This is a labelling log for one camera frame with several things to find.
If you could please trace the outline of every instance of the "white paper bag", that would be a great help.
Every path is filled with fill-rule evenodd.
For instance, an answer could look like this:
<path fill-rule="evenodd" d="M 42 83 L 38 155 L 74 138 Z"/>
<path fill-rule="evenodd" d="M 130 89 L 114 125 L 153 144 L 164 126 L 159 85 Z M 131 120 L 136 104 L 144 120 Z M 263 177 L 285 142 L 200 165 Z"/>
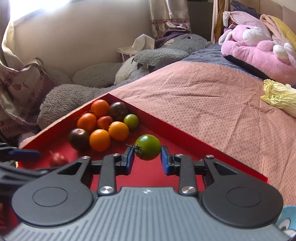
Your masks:
<path fill-rule="evenodd" d="M 118 48 L 117 52 L 121 54 L 122 61 L 124 62 L 126 59 L 134 56 L 136 53 L 143 49 L 154 49 L 154 43 L 154 38 L 146 34 L 142 34 L 135 39 L 132 46 Z"/>

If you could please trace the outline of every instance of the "pillow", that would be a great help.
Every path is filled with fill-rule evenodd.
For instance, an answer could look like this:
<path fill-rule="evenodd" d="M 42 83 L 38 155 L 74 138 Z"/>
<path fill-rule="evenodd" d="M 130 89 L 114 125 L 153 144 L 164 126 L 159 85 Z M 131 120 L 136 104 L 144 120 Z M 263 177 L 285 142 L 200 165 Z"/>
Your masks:
<path fill-rule="evenodd" d="M 234 12 L 224 12 L 223 13 L 223 24 L 225 27 L 228 27 L 228 21 L 231 20 L 236 23 L 236 25 L 249 25 L 260 28 L 271 40 L 271 35 L 263 22 L 259 19 L 253 17 L 252 15 L 242 12 L 242 11 L 234 11 Z"/>

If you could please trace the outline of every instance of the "orange tomato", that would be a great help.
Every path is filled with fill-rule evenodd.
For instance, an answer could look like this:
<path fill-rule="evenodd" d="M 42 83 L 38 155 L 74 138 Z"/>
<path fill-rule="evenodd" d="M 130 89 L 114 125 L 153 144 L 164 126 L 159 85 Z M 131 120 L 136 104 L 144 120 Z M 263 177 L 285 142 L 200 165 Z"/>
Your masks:
<path fill-rule="evenodd" d="M 128 126 L 120 121 L 111 123 L 108 132 L 110 136 L 116 141 L 124 141 L 129 135 Z"/>
<path fill-rule="evenodd" d="M 96 122 L 96 117 L 93 114 L 85 113 L 78 119 L 77 128 L 81 128 L 91 133 L 96 127 Z"/>
<path fill-rule="evenodd" d="M 94 151 L 105 151 L 109 148 L 110 143 L 110 135 L 105 130 L 95 130 L 89 137 L 89 145 Z"/>
<path fill-rule="evenodd" d="M 106 116 L 109 110 L 109 104 L 105 100 L 96 100 L 91 105 L 91 111 L 97 118 Z"/>

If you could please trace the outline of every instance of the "purple cloth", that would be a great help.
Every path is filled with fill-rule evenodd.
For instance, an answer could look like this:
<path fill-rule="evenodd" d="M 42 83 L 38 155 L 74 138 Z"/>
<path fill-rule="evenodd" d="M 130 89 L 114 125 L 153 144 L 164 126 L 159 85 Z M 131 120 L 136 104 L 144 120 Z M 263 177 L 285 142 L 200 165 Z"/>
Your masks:
<path fill-rule="evenodd" d="M 155 40 L 155 48 L 160 48 L 161 46 L 163 46 L 163 44 L 167 41 L 169 41 L 170 39 L 173 39 L 174 37 L 177 37 L 179 35 L 182 34 L 186 34 L 186 32 L 182 31 L 178 31 L 175 29 L 168 29 L 160 39 L 156 39 Z"/>
<path fill-rule="evenodd" d="M 260 15 L 256 12 L 255 8 L 247 7 L 244 4 L 241 4 L 240 2 L 237 2 L 237 1 L 233 1 L 231 5 L 234 7 L 235 11 L 246 12 L 252 15 L 253 17 L 260 19 Z"/>

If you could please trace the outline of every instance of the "red tray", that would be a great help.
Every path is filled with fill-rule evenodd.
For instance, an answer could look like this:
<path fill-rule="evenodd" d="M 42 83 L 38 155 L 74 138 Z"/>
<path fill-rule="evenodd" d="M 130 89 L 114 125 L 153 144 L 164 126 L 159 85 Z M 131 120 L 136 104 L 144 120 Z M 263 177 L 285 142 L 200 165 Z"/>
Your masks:
<path fill-rule="evenodd" d="M 256 178 L 268 183 L 268 178 L 257 171 L 247 167 L 241 162 L 220 152 L 216 148 L 198 140 L 197 138 L 185 133 L 184 131 L 172 126 L 171 124 L 158 119 L 157 117 L 113 96 L 106 94 L 98 99 L 104 99 L 109 104 L 121 101 L 126 104 L 130 113 L 137 115 L 140 119 L 139 127 L 130 132 L 128 139 L 124 142 L 112 140 L 111 146 L 102 153 L 89 151 L 79 153 L 71 147 L 68 142 L 69 132 L 76 128 L 77 117 L 85 111 L 89 111 L 94 100 L 86 103 L 62 119 L 56 121 L 50 128 L 39 133 L 24 149 L 39 150 L 41 160 L 38 162 L 19 163 L 19 167 L 27 169 L 49 167 L 49 158 L 52 152 L 62 153 L 69 161 L 74 161 L 81 156 L 91 156 L 92 160 L 101 160 L 105 155 L 112 153 L 123 153 L 127 148 L 126 144 L 134 144 L 135 140 L 143 134 L 152 134 L 159 138 L 162 145 L 166 145 L 172 154 L 182 153 L 190 155 L 193 160 L 204 158 L 205 155 L 214 155 L 215 158 L 240 169 Z M 91 190 L 96 190 L 99 175 L 95 175 Z M 199 190 L 204 189 L 201 176 L 196 176 Z M 118 189 L 122 186 L 133 187 L 174 187 L 178 189 L 179 178 L 177 176 L 166 176 L 163 172 L 160 155 L 152 161 L 143 161 L 135 157 L 133 168 L 129 176 L 118 176 L 116 183 Z"/>

